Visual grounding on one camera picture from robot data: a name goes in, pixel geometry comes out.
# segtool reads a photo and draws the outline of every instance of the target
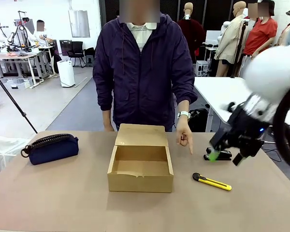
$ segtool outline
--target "yellow box cutter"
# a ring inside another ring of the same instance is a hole
[[[227,191],[230,191],[232,189],[232,187],[230,185],[226,185],[226,184],[218,182],[216,180],[211,180],[211,179],[205,178],[204,176],[201,176],[199,173],[192,174],[192,178],[196,181],[203,182],[205,184],[212,185],[212,186],[215,186],[217,188],[221,188],[221,189],[224,189]]]

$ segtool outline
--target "person's left hand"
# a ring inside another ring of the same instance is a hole
[[[192,154],[193,139],[192,132],[188,125],[188,118],[185,115],[182,115],[178,119],[176,127],[176,144],[187,146],[189,145],[190,154]]]
[[[251,59],[254,59],[257,55],[259,55],[258,51],[255,51],[252,55],[251,55]]]

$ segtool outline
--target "purple jacket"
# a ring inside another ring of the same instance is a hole
[[[112,108],[114,122],[162,125],[174,124],[174,99],[193,103],[192,61],[180,27],[168,15],[160,14],[160,23],[142,52],[127,25],[114,19],[99,35],[93,69],[98,104],[101,110]]]

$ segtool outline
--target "cardboard box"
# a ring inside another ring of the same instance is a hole
[[[173,168],[164,127],[121,124],[107,177],[110,191],[172,192]]]

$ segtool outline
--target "green object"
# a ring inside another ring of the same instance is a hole
[[[217,160],[219,154],[220,154],[220,151],[212,151],[211,154],[209,154],[208,159],[211,162],[215,162]]]

